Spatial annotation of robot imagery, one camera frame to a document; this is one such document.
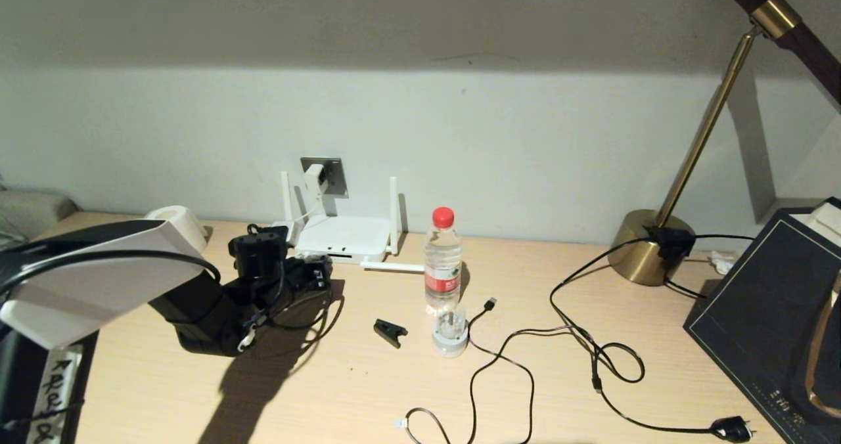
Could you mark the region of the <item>grey cushion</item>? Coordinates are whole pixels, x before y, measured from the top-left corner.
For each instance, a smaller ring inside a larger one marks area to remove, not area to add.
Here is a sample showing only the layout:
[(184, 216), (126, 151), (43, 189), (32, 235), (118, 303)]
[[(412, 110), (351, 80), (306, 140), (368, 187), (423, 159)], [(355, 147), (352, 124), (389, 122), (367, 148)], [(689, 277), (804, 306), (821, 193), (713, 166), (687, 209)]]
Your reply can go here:
[(78, 211), (72, 199), (34, 190), (0, 190), (0, 235), (35, 238)]

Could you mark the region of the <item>dark blue gift bag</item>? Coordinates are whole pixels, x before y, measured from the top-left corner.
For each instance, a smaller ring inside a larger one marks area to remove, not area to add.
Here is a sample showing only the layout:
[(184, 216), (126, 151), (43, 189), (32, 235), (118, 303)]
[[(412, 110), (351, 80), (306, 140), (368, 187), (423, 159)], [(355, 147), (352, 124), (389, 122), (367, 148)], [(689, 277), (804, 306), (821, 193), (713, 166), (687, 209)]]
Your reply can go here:
[(841, 444), (841, 248), (812, 210), (777, 210), (684, 328), (786, 444)]

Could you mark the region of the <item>black block on lamp base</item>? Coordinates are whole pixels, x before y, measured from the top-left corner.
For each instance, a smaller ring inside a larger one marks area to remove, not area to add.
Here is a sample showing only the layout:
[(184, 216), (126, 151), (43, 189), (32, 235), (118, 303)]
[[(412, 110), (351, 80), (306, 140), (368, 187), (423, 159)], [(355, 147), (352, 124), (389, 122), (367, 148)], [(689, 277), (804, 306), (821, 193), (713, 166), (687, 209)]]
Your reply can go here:
[(647, 232), (658, 246), (658, 256), (664, 261), (678, 261), (687, 257), (696, 244), (696, 235), (688, 229), (649, 227)]

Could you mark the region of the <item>brass desk lamp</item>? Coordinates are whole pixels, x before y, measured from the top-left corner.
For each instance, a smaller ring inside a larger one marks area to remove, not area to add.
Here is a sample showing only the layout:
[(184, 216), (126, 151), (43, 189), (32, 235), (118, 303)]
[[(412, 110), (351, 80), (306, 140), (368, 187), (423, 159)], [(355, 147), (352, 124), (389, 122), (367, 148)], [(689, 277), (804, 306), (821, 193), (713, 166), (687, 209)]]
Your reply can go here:
[[(690, 148), (679, 166), (675, 179), (658, 210), (629, 211), (622, 220), (618, 234), (606, 257), (610, 267), (620, 276), (644, 286), (667, 284), (683, 259), (664, 261), (658, 256), (658, 246), (648, 236), (649, 227), (672, 227), (693, 231), (688, 223), (675, 216), (678, 204), (698, 160), (712, 135), (726, 106), (734, 85), (744, 69), (748, 55), (758, 38), (773, 42), (805, 65), (816, 79), (818, 88), (829, 102), (841, 112), (841, 60), (803, 21), (802, 16), (787, 0), (733, 0), (749, 19), (750, 28), (739, 39), (723, 78), (704, 112)], [(694, 232), (696, 240), (700, 235)]]

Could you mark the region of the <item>white wifi router with antennas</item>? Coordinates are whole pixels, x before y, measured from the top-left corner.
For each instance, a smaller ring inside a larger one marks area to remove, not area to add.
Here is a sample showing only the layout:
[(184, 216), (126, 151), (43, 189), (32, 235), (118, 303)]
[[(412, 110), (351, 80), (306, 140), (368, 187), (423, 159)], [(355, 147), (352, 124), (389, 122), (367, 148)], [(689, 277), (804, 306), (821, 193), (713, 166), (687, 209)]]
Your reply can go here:
[(375, 271), (423, 273), (424, 265), (387, 262), (388, 255), (399, 255), (402, 224), (399, 212), (397, 177), (388, 181), (388, 217), (325, 216), (301, 235), (296, 255), (331, 257), (334, 263), (360, 265)]

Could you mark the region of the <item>grey wall power socket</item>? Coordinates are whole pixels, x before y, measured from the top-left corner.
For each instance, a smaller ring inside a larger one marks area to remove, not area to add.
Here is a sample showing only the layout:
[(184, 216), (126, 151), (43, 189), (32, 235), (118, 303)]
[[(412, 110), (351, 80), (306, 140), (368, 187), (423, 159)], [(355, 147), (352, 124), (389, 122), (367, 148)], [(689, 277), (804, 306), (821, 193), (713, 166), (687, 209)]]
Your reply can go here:
[(304, 156), (300, 158), (300, 163), (307, 189), (318, 189), (322, 194), (340, 198), (348, 195), (348, 183), (340, 158)]

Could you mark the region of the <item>white handwritten label tape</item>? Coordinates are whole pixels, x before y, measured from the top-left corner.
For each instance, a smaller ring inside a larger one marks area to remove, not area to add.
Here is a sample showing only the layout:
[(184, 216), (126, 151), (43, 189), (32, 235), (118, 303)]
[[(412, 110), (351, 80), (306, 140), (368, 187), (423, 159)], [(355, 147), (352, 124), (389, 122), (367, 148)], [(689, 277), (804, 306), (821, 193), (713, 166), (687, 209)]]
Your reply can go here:
[(81, 344), (51, 350), (46, 355), (25, 444), (71, 444), (69, 412), (76, 373), (83, 357)]

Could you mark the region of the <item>white box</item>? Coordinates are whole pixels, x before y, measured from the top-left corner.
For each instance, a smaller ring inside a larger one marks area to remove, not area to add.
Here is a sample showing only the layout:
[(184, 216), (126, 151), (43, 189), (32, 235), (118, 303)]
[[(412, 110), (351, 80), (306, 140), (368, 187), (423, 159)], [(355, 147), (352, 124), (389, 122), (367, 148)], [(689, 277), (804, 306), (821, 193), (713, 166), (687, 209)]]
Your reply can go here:
[(841, 208), (826, 201), (811, 213), (796, 213), (793, 218), (841, 248)]

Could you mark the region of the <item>small black plastic clip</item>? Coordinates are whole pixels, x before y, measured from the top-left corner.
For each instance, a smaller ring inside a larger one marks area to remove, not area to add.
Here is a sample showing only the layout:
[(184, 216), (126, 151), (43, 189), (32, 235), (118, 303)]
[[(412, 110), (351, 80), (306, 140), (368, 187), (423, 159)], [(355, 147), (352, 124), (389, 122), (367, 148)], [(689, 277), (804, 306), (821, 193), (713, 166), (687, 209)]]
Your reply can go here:
[(385, 342), (398, 350), (401, 348), (400, 337), (408, 336), (408, 330), (405, 327), (385, 321), (384, 319), (375, 319), (373, 330)]

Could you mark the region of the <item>clear water bottle red cap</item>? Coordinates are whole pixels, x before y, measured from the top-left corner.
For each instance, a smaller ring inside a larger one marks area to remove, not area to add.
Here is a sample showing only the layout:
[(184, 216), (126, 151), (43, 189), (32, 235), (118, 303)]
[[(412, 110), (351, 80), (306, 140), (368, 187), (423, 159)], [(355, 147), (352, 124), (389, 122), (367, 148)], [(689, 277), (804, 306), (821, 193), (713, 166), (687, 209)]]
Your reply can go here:
[(439, 206), (424, 239), (424, 296), (434, 315), (459, 305), (463, 272), (463, 239), (455, 227), (455, 212)]

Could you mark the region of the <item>white power adapter with cord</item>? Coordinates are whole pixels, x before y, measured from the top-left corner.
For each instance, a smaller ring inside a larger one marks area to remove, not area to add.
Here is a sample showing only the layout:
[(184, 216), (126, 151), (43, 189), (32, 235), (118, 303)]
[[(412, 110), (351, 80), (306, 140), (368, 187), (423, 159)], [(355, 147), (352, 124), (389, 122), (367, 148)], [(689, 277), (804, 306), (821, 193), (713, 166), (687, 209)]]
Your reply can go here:
[(286, 247), (294, 249), (301, 235), (315, 226), (315, 220), (327, 216), (324, 206), (324, 195), (327, 192), (327, 173), (324, 163), (311, 164), (304, 170), (304, 188), (309, 195), (309, 205), (301, 213), (295, 215), (292, 212), (292, 185), (286, 171), (281, 171), (280, 187), (283, 216), (271, 226), (285, 227)]

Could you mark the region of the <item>white toilet paper roll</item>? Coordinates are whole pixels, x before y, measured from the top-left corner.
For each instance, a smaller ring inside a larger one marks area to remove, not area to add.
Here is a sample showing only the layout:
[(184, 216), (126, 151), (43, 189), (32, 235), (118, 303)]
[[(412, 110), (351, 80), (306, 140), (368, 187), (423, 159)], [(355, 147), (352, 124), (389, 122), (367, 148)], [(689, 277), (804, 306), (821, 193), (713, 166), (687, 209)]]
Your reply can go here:
[(180, 205), (165, 206), (150, 211), (143, 219), (162, 220), (174, 226), (177, 232), (198, 252), (203, 252), (208, 244), (207, 228), (202, 225), (198, 217), (187, 207)]

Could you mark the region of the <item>small white clear-dome humidifier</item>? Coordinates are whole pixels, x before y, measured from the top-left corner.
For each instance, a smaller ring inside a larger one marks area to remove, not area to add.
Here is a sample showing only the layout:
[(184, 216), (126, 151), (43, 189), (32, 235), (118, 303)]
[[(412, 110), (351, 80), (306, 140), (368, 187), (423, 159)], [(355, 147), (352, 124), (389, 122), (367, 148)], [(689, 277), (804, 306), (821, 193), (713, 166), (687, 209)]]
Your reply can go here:
[(459, 303), (450, 303), (434, 313), (430, 337), (435, 350), (442, 357), (455, 358), (466, 349), (469, 320)]

